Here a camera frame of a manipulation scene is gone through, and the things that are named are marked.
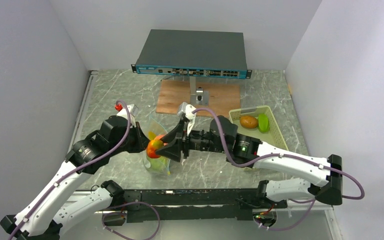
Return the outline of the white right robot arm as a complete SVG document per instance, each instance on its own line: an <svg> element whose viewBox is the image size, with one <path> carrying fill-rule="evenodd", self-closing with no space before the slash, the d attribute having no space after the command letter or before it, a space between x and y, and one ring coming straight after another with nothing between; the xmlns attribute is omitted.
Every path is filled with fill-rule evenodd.
<svg viewBox="0 0 384 240"><path fill-rule="evenodd" d="M286 199L311 198L326 205L343 203L342 159L310 157L273 146L258 138L238 133L238 126L219 115L208 131L188 130L191 121L182 117L176 127L161 138L158 156L180 162L190 151L226 154L227 162L238 168L268 169L292 175L289 180L263 180L255 194L256 203L267 208Z"/></svg>

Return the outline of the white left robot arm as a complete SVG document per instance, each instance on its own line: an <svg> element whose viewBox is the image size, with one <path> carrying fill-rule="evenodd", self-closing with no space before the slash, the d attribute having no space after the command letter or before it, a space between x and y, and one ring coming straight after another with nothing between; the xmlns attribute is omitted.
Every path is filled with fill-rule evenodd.
<svg viewBox="0 0 384 240"><path fill-rule="evenodd" d="M117 210L125 191L113 180L63 207L69 197L110 159L119 153L141 153L148 145L132 113L110 116L84 139L73 144L59 170L38 196L16 215L6 215L1 227L16 240L58 240L71 227L96 211Z"/></svg>

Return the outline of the pale green cabbage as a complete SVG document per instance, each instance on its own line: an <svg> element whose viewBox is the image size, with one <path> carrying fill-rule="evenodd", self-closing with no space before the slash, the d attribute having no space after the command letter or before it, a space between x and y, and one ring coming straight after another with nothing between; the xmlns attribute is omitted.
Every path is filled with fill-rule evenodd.
<svg viewBox="0 0 384 240"><path fill-rule="evenodd" d="M155 173L168 174L169 173L170 160L166 157L150 158L145 157L144 166L148 171Z"/></svg>

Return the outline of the clear zip top bag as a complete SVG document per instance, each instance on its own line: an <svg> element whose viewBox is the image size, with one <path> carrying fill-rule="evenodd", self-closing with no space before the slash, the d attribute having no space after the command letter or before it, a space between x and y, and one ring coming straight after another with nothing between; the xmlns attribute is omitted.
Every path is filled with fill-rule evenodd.
<svg viewBox="0 0 384 240"><path fill-rule="evenodd" d="M144 133L150 140L143 158L145 169L154 174L170 176L171 160L156 153L157 148L166 145L161 141L161 138L167 134L168 131L154 117L150 116Z"/></svg>

